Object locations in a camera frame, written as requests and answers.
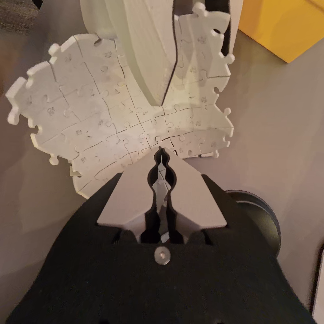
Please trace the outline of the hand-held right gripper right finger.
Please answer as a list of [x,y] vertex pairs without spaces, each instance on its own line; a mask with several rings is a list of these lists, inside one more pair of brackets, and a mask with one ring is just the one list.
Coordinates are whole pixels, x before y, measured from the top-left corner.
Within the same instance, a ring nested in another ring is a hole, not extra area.
[[165,166],[167,223],[170,237],[226,227],[227,221],[206,185],[203,175],[167,148],[161,150]]

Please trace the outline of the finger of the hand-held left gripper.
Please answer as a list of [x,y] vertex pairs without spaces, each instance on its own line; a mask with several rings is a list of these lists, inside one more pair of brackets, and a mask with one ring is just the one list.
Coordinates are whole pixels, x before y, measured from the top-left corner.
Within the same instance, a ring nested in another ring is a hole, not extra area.
[[162,106],[177,63],[173,0],[81,0],[88,32],[117,37],[151,106]]
[[230,14],[230,21],[224,33],[222,54],[224,56],[233,53],[234,44],[237,36],[239,21],[243,7],[243,0],[228,0],[226,12]]

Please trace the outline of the white partly built puzzle ball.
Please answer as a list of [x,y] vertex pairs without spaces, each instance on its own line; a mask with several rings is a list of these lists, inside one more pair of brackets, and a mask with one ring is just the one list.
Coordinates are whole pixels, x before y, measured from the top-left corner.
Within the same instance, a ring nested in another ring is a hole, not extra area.
[[21,116],[38,150],[70,163],[75,191],[90,198],[104,183],[158,146],[180,158],[214,157],[229,146],[233,124],[216,106],[233,54],[224,56],[227,1],[174,1],[177,63],[162,106],[151,106],[117,37],[73,35],[49,48],[49,61],[6,93],[8,122]]

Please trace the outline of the yellow box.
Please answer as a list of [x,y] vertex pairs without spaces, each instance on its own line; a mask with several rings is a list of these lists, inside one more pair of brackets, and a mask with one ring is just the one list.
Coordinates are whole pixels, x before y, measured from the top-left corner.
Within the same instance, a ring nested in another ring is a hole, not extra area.
[[244,0],[238,29],[292,62],[324,37],[323,0]]

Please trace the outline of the black round dish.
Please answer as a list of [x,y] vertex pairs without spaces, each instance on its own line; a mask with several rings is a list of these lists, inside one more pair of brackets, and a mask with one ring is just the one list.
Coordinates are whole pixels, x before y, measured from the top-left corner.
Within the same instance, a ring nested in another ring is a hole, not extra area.
[[227,190],[227,194],[257,225],[266,241],[278,257],[281,248],[281,229],[272,208],[259,196],[242,190]]

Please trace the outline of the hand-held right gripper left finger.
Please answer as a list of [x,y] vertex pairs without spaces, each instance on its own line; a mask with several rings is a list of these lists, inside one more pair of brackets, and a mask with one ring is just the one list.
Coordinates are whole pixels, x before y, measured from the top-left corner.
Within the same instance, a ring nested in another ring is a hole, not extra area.
[[131,231],[140,241],[160,241],[160,218],[153,185],[162,148],[153,149],[122,173],[97,224]]

